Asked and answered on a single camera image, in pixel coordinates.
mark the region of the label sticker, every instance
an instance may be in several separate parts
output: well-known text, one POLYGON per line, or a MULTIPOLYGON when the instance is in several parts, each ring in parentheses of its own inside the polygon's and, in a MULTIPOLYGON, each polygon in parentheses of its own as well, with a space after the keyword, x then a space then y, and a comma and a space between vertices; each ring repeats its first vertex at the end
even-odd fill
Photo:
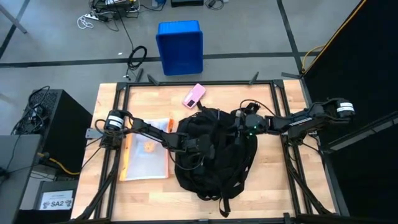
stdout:
POLYGON ((72 190, 43 193, 40 210, 69 210, 72 208, 72 190))
POLYGON ((347 110, 349 110, 349 111, 355 111, 354 108, 352 108, 352 107, 350 107, 350 106, 344 106, 344 107, 341 107, 341 108, 337 108, 337 112, 340 112, 340 111, 347 111, 347 110))
POLYGON ((115 126, 117 126, 119 128, 122 128, 122 124, 119 123, 119 122, 116 122, 116 121, 110 121, 109 124, 112 124, 112 125, 115 125, 115 126))
POLYGON ((350 106, 350 107, 354 108, 352 103, 340 103, 340 106, 350 106))
POLYGON ((108 117, 108 119, 117 121, 117 122, 122 123, 122 124, 124 123, 123 119, 118 118, 117 116, 110 115, 110 116, 108 117))

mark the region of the pink phone case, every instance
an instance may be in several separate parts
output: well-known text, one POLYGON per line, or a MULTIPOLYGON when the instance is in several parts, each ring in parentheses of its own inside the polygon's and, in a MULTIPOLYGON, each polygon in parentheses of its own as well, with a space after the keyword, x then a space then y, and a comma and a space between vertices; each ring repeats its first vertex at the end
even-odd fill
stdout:
POLYGON ((205 92, 205 87, 201 86, 200 84, 196 84, 184 98, 182 104, 184 104, 187 108, 193 108, 198 103, 200 98, 205 94, 205 92))

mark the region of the blue crate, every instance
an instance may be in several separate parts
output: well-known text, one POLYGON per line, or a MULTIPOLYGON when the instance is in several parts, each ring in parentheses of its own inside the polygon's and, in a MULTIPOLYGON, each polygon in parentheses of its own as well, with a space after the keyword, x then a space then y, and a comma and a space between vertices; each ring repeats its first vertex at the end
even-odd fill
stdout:
POLYGON ((165 75, 203 71, 203 34, 198 21, 161 22, 156 42, 165 75))

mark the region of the wooden tabletop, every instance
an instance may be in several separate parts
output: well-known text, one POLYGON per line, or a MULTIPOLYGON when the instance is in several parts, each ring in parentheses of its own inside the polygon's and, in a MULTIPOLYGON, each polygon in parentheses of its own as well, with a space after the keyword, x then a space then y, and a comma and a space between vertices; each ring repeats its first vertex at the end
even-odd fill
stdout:
MULTIPOLYGON (((294 113, 305 108, 299 81, 286 80, 284 84, 291 112, 294 113)), ((142 119, 172 118, 180 121, 197 111, 196 108, 189 110, 181 103, 191 87, 133 87, 129 93, 128 110, 135 117, 142 119)), ((115 88, 115 83, 105 83, 99 86, 92 127, 95 120, 106 119, 109 110, 112 109, 115 88)), ((206 86, 206 94, 201 102, 208 108, 231 111, 238 108, 240 102, 245 99, 261 101, 274 110, 269 85, 206 86)), ((271 115, 264 108, 261 108, 258 114, 271 115)), ((313 147, 317 146, 312 138, 306 138, 304 142, 313 147)), ((91 157, 97 148, 97 143, 87 147, 83 163, 91 157)), ((300 146, 300 154, 309 188, 319 201, 333 212, 334 207, 319 155, 306 146, 300 146)), ((84 211, 97 192, 103 158, 104 149, 100 150, 82 170, 72 218, 79 216, 84 211)), ((218 211, 218 202, 202 201, 196 194, 179 186, 172 161, 169 161, 169 174, 168 179, 118 181, 112 221, 223 218, 218 211)), ((305 211, 302 192, 298 186, 297 189, 300 206, 302 211, 305 211)), ((258 136, 257 154, 246 180, 245 190, 230 200, 230 205, 231 213, 228 218, 275 218, 282 217, 284 212, 289 212, 291 216, 294 216, 279 136, 269 134, 258 136)), ((102 211, 103 217, 106 203, 103 203, 102 211)))

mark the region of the black curtain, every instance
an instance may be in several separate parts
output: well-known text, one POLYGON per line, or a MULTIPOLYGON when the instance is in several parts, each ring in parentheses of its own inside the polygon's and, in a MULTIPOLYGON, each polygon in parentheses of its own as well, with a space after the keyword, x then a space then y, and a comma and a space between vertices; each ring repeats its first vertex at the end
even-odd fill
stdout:
POLYGON ((398 220, 398 124, 331 154, 353 217, 398 220))
POLYGON ((320 131, 322 144, 398 111, 397 9, 367 0, 304 76, 312 101, 343 97, 356 110, 353 124, 320 131))

